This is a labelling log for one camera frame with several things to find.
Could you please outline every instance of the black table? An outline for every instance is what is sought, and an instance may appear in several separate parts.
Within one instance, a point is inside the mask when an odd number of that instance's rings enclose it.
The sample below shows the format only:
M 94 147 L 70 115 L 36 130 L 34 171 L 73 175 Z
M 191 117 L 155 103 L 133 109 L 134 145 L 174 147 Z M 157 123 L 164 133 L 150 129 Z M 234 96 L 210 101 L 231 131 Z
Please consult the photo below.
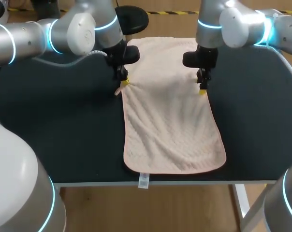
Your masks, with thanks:
M 69 62 L 74 56 L 46 59 Z M 35 151 L 55 183 L 128 184 L 118 82 L 101 56 L 61 69 L 34 60 L 0 72 L 0 121 Z M 226 149 L 219 169 L 151 175 L 156 183 L 273 183 L 292 165 L 292 75 L 266 49 L 221 48 L 209 100 Z

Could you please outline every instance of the pink towel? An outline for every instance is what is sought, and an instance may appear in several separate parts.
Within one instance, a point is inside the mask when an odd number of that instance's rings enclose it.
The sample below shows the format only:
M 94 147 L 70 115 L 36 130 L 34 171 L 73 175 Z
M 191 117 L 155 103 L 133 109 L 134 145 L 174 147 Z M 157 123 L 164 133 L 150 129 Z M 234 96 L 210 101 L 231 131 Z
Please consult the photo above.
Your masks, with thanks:
M 221 167 L 226 154 L 207 95 L 199 94 L 197 69 L 182 56 L 194 39 L 144 38 L 141 59 L 127 65 L 122 90 L 126 127 L 124 161 L 140 173 L 194 174 Z

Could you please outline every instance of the towel label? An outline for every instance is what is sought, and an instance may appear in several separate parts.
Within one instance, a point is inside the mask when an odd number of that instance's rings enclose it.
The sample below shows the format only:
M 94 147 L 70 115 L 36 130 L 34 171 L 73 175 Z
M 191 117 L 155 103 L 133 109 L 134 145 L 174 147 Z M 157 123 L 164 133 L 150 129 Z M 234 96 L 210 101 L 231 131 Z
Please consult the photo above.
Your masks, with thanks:
M 140 178 L 138 180 L 138 188 L 139 189 L 148 189 L 149 186 L 149 174 L 148 173 L 140 173 Z

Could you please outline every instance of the floor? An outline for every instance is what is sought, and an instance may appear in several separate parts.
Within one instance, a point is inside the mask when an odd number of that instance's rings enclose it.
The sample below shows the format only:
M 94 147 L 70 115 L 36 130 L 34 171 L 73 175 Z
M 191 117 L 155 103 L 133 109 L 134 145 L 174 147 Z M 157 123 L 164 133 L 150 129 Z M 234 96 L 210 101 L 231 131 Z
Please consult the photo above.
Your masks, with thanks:
M 27 0 L 12 0 L 29 8 Z M 73 0 L 60 1 L 68 9 Z M 292 10 L 292 0 L 245 0 L 255 8 Z M 197 11 L 199 0 L 119 0 L 147 11 Z M 33 20 L 33 13 L 11 14 L 10 21 Z M 149 27 L 134 36 L 194 37 L 197 15 L 150 15 Z M 252 204 L 264 185 L 246 185 Z M 238 220 L 227 185 L 67 188 L 62 194 L 68 216 L 67 232 L 237 232 Z M 261 223 L 256 232 L 264 232 Z

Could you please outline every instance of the cable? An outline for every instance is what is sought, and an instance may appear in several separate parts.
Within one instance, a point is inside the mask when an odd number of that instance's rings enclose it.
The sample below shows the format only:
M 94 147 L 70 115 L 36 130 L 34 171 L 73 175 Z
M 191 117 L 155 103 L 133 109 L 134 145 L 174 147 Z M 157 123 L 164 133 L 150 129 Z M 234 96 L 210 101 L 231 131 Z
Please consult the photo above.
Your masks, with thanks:
M 286 67 L 288 68 L 290 73 L 292 74 L 291 64 L 287 61 L 287 59 L 279 51 L 277 51 L 277 49 L 275 49 L 271 46 L 265 46 L 265 45 L 259 45 L 259 44 L 256 44 L 255 46 L 262 47 L 264 49 L 272 50 L 273 52 L 275 52 L 279 56 L 279 58 L 282 60 L 282 62 L 286 65 Z
M 94 51 L 91 51 L 90 53 L 88 53 L 86 56 L 83 56 L 71 63 L 67 63 L 67 64 L 58 64 L 58 63 L 54 63 L 54 62 L 51 62 L 51 61 L 48 61 L 48 60 L 44 60 L 44 59 L 41 59 L 41 58 L 32 58 L 33 60 L 36 60 L 40 63 L 44 63 L 44 64 L 47 64 L 47 65 L 51 65 L 51 66 L 55 66 L 55 67 L 59 67 L 59 68 L 68 68 L 68 67 L 71 67 L 71 66 L 74 66 L 76 65 L 77 63 L 81 62 L 83 59 L 85 59 L 86 57 L 89 57 L 89 56 L 92 56 L 94 54 L 100 54 L 100 55 L 103 55 L 105 57 L 107 57 L 107 54 L 103 51 L 99 51 L 99 50 L 94 50 Z

